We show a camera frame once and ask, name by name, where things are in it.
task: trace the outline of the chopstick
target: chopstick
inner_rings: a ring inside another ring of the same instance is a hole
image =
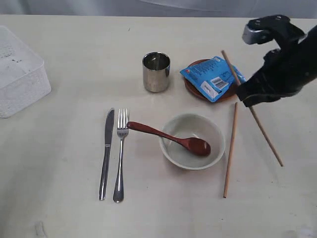
[[[238,113],[238,103],[235,103],[233,123],[232,123],[231,141],[230,141],[230,149],[229,149],[229,157],[228,157],[228,164],[227,164],[226,182],[224,183],[224,191],[223,191],[224,198],[227,197],[228,186],[229,186],[231,158],[232,158],[232,154],[233,154],[234,138],[236,135],[237,113]]]
[[[233,76],[234,76],[234,79],[235,79],[236,84],[239,86],[239,85],[241,84],[241,83],[240,83],[240,80],[238,79],[238,76],[237,76],[236,72],[234,71],[234,69],[233,69],[233,67],[232,67],[232,64],[230,63],[230,60],[229,60],[229,58],[228,58],[226,52],[225,52],[224,50],[222,50],[221,53],[222,53],[224,59],[226,60],[228,66],[229,66],[229,68],[230,68],[231,73],[232,73]],[[256,123],[258,124],[258,127],[260,128],[260,130],[261,130],[261,132],[262,132],[262,134],[263,134],[265,140],[267,141],[269,147],[271,148],[273,154],[275,155],[277,161],[279,162],[279,164],[281,165],[281,167],[283,167],[283,166],[284,166],[284,165],[283,165],[283,162],[282,162],[282,160],[281,160],[279,154],[277,153],[277,151],[276,151],[274,145],[272,144],[271,140],[269,139],[267,133],[265,132],[265,130],[264,130],[264,128],[263,128],[263,126],[262,126],[262,124],[261,124],[259,118],[258,118],[258,115],[257,115],[256,112],[254,111],[253,107],[249,107],[249,109],[250,109],[250,111],[251,111],[251,114],[252,114],[253,117],[254,117],[254,120],[256,120]]]

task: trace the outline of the white bowl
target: white bowl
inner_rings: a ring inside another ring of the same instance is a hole
[[[224,153],[225,140],[219,127],[209,119],[196,114],[182,114],[170,120],[163,132],[179,138],[197,137],[209,143],[211,153],[201,157],[190,153],[183,146],[159,138],[159,145],[165,157],[176,166],[186,170],[203,170],[216,164]]]

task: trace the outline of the blue packet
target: blue packet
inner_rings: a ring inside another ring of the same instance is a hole
[[[241,83],[246,79],[234,66]],[[180,73],[189,80],[209,101],[217,101],[234,82],[234,77],[227,62],[216,56],[210,60],[187,67]]]

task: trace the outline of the knife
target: knife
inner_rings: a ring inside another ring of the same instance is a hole
[[[112,130],[114,123],[114,108],[111,108],[108,112],[105,125],[105,156],[103,169],[101,173],[100,187],[99,187],[99,200],[103,201],[106,196],[106,186],[108,178],[108,168],[109,168],[109,157],[110,157],[110,148],[112,140]]]

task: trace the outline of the spoon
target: spoon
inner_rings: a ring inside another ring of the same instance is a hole
[[[134,121],[129,121],[127,123],[127,127],[131,130],[158,135],[160,137],[164,137],[166,139],[175,141],[176,143],[184,146],[187,150],[189,150],[195,155],[207,156],[210,154],[210,151],[211,151],[210,145],[206,141],[199,138],[190,137],[186,139],[180,139],[180,138],[165,134],[164,132],[156,130],[150,126],[147,126],[138,122],[134,122]]]

